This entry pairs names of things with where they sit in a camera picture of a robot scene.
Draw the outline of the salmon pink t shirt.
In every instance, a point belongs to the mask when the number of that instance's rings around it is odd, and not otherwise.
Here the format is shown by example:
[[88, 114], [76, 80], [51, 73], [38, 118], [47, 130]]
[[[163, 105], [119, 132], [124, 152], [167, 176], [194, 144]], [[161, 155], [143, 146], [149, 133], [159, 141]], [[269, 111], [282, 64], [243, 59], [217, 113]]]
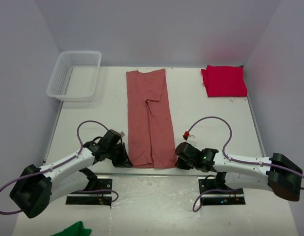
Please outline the salmon pink t shirt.
[[175, 167], [174, 131], [166, 70], [126, 73], [128, 152], [136, 168]]

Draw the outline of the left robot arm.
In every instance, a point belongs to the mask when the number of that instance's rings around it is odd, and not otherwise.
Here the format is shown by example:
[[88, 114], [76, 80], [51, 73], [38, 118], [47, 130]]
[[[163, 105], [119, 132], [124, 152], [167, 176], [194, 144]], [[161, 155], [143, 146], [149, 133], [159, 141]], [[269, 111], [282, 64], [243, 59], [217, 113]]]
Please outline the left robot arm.
[[122, 138], [123, 133], [110, 129], [57, 162], [27, 166], [12, 188], [10, 198], [28, 218], [34, 218], [49, 203], [67, 194], [108, 194], [111, 190], [99, 182], [89, 167], [105, 159], [114, 167], [132, 167]]

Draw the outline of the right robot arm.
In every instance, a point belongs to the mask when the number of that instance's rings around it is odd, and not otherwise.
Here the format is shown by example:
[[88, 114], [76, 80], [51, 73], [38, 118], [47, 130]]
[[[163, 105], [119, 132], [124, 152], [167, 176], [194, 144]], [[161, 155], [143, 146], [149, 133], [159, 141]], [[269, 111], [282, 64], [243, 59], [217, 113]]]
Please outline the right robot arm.
[[303, 171], [283, 154], [257, 158], [229, 156], [213, 148], [198, 150], [187, 142], [180, 143], [175, 154], [180, 169], [215, 172], [214, 188], [219, 193], [250, 188], [271, 191], [288, 201], [300, 199]]

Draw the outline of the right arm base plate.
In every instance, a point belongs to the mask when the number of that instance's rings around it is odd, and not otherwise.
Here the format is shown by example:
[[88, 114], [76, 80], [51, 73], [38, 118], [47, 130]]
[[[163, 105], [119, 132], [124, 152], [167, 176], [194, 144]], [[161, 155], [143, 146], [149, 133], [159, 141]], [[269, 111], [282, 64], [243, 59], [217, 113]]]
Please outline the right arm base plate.
[[[208, 175], [198, 178], [199, 193], [211, 189], [217, 189], [215, 185], [215, 176]], [[201, 206], [226, 206], [226, 205], [245, 205], [243, 190], [240, 189], [233, 193], [211, 192], [206, 193], [200, 198]]]

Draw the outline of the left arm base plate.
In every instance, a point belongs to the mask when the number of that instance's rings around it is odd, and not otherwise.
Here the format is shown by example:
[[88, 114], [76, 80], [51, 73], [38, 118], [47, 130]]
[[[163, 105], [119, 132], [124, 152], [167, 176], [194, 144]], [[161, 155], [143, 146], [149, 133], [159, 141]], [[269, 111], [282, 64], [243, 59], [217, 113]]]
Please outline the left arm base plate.
[[113, 200], [113, 180], [105, 176], [92, 175], [83, 190], [85, 193], [72, 193], [66, 197], [66, 205], [111, 206]]

